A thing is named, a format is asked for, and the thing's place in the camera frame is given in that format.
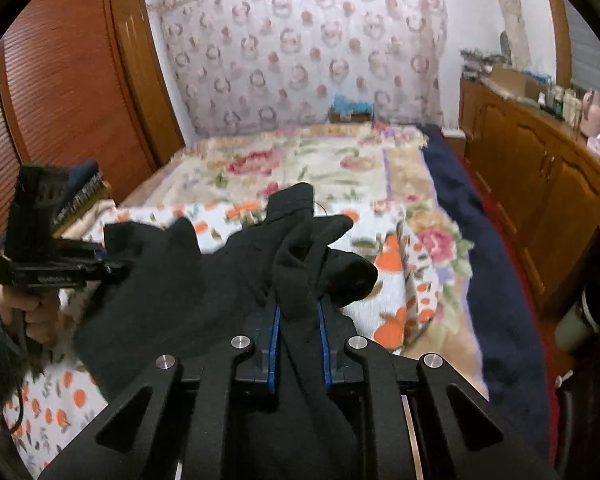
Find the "person's left hand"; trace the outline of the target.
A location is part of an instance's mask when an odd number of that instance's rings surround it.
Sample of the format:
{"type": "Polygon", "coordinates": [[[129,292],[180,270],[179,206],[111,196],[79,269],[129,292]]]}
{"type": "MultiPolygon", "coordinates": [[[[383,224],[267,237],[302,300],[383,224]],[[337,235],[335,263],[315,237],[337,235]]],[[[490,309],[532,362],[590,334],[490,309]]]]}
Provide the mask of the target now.
{"type": "Polygon", "coordinates": [[[51,344],[57,339],[60,300],[57,290],[22,290],[0,285],[0,321],[10,327],[14,314],[21,313],[26,323],[26,335],[39,344],[51,344]]]}

